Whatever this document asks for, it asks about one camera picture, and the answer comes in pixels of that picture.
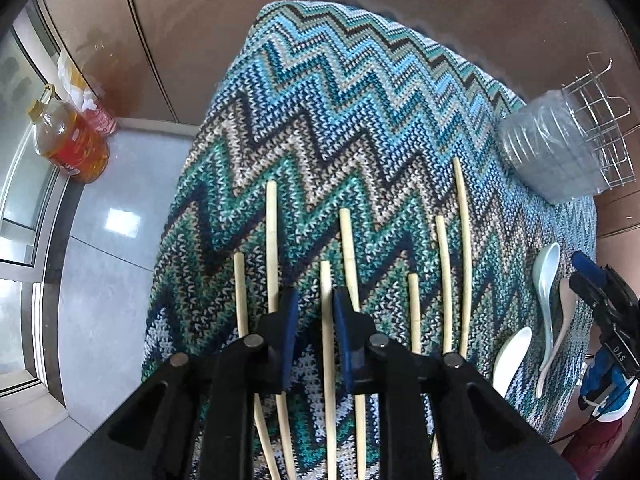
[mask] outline cooking oil bottle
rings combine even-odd
[[[27,110],[33,144],[39,155],[88,184],[107,166],[109,147],[72,105],[52,99],[55,92],[53,85],[45,85],[42,100],[35,100]]]

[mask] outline wooden stick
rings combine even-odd
[[[274,180],[267,182],[266,209],[267,304],[269,312],[276,312],[278,309],[278,189]],[[291,445],[286,394],[276,395],[276,410],[287,476],[289,480],[296,480],[296,461]]]
[[[326,478],[337,480],[337,436],[335,431],[334,316],[332,313],[331,264],[320,262],[322,309],[322,368],[324,368],[324,425],[326,426]]]
[[[418,289],[418,275],[411,272],[409,280],[409,310],[411,314],[411,352],[421,353],[420,347],[420,290]]]
[[[442,322],[442,353],[451,352],[453,347],[453,307],[451,305],[451,264],[449,261],[449,243],[447,242],[447,228],[444,218],[436,216],[436,232],[438,234],[438,246],[440,248],[440,269],[442,270],[442,309],[444,320]],[[431,447],[431,459],[438,456],[438,441],[433,438]]]
[[[238,335],[244,337],[249,333],[249,315],[246,307],[246,283],[244,282],[244,254],[234,254],[234,275],[236,278],[236,316],[238,317]],[[280,480],[280,472],[276,457],[273,454],[267,423],[264,420],[260,396],[254,397],[254,421],[258,429],[258,437],[262,445],[262,452],[267,462],[267,468],[272,480]]]
[[[460,333],[460,355],[466,359],[469,348],[469,325],[471,324],[471,283],[473,280],[473,262],[471,258],[471,228],[469,227],[469,206],[466,201],[465,177],[462,166],[456,156],[453,158],[453,171],[458,189],[460,208],[460,226],[462,228],[462,331]]]
[[[351,304],[356,312],[360,311],[358,294],[358,272],[356,256],[353,248],[353,232],[351,231],[351,212],[340,209],[340,238],[342,239],[342,259],[344,261],[344,279],[351,297]],[[367,412],[365,396],[353,396],[353,411],[356,418],[356,467],[358,480],[364,480],[367,471]]]

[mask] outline zigzag patterned cloth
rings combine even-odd
[[[460,216],[451,159],[462,161],[473,253],[470,361],[491,380],[505,340],[534,339],[508,401],[547,438],[559,426],[588,344],[580,304],[549,373],[530,277],[538,250],[594,256],[595,210],[584,198],[551,206],[501,163],[497,121],[522,101],[440,44],[370,12],[276,2],[259,13],[213,97],[185,163],[154,271],[143,378],[173,352],[215,352],[238,336],[232,253],[246,256],[252,326],[266,311],[265,187],[278,183],[280,282],[300,290],[287,392],[299,479],[326,477],[319,264],[344,284],[338,210],[351,209],[360,298],[378,329],[409,344],[407,273],[420,277],[422,351],[440,352],[442,292],[434,217],[447,223],[454,306],[460,305]],[[558,280],[554,287],[558,327]],[[460,336],[454,308],[454,349]],[[338,474],[356,478],[353,399],[337,378]],[[263,401],[283,478],[274,399]],[[429,432],[433,431],[427,410]],[[367,478],[379,471],[376,396],[367,398]],[[269,478],[258,441],[255,476]]]

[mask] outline baseboard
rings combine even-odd
[[[118,117],[121,128],[134,130],[146,130],[149,132],[162,132],[166,134],[195,137],[200,127],[192,124],[174,123],[171,121],[153,121],[151,119],[133,119],[130,117]]]

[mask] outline metal bolt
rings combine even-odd
[[[169,357],[169,362],[171,363],[171,366],[179,368],[189,362],[189,356],[184,352],[179,352]]]
[[[375,346],[375,348],[384,348],[389,344],[389,338],[381,334],[380,332],[376,332],[375,334],[369,336],[369,344],[371,346]]]
[[[444,364],[451,368],[460,368],[464,363],[462,356],[460,354],[456,354],[455,352],[444,354],[442,360],[444,361]]]
[[[264,339],[258,334],[249,334],[244,338],[244,344],[247,348],[259,348],[264,343]]]

